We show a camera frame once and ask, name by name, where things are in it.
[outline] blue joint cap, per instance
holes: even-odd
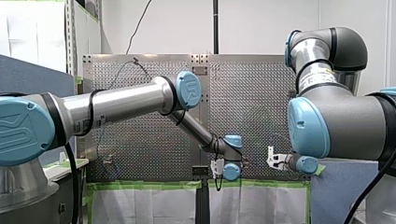
[[[241,175],[241,168],[233,163],[224,166],[223,177],[228,181],[235,181]]]
[[[380,92],[394,96],[394,95],[396,95],[396,87],[388,87],[388,88],[382,89]]]
[[[223,139],[228,145],[232,147],[241,149],[243,146],[242,137],[240,135],[225,135]]]
[[[289,101],[288,126],[293,149],[300,155],[325,158],[330,153],[330,135],[317,107],[304,97]]]
[[[185,109],[198,106],[202,88],[198,76],[192,72],[180,72],[176,83],[177,98]]]
[[[313,157],[302,156],[296,163],[297,170],[307,175],[314,174],[318,167],[318,160]]]
[[[50,113],[34,102],[0,97],[0,166],[31,161],[50,148],[55,125]]]

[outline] robotic arm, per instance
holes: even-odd
[[[158,111],[196,139],[204,151],[232,161],[224,167],[225,177],[236,179],[241,139],[217,138],[191,117],[186,110],[196,107],[200,98],[200,81],[190,72],[171,79],[155,77],[144,85],[65,98],[51,93],[0,97],[0,167],[31,161],[91,128]]]
[[[214,178],[223,176],[226,180],[235,181],[241,174],[243,156],[242,138],[239,135],[217,137],[207,131],[186,111],[175,111],[169,118],[185,133],[191,136],[205,152],[224,155],[224,160],[217,158],[211,162]]]
[[[367,223],[394,223],[396,89],[355,96],[367,48],[347,28],[293,32],[285,57],[297,74],[299,92],[288,108],[293,149],[316,158],[379,161],[380,171],[353,204],[345,223],[369,192]]]

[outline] white paper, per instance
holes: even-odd
[[[38,64],[65,72],[64,5],[47,3],[37,10]]]
[[[28,63],[38,63],[36,40],[10,39],[9,46],[11,57]]]
[[[38,64],[41,66],[65,72],[66,57],[60,52],[64,52],[64,41],[38,40]]]
[[[88,52],[90,54],[100,54],[101,52],[101,34],[99,22],[94,20],[92,16],[87,15],[88,25]]]
[[[9,56],[7,17],[2,14],[0,14],[0,54]]]
[[[7,23],[10,40],[37,40],[37,18],[34,15],[8,14]]]
[[[65,72],[64,3],[0,1],[0,54]]]

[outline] gray joint housing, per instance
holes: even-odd
[[[360,71],[367,66],[367,48],[359,34],[345,27],[297,33],[290,43],[293,50],[306,39],[323,41],[330,50],[329,61],[336,71]]]
[[[315,104],[330,135],[331,158],[377,160],[386,140],[381,104],[373,96],[355,97],[342,87],[321,86],[303,97]]]

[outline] metal frame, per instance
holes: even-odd
[[[77,43],[76,43],[76,26],[75,26],[75,0],[66,0],[65,18],[66,18],[66,61],[67,73],[75,76],[77,73]]]

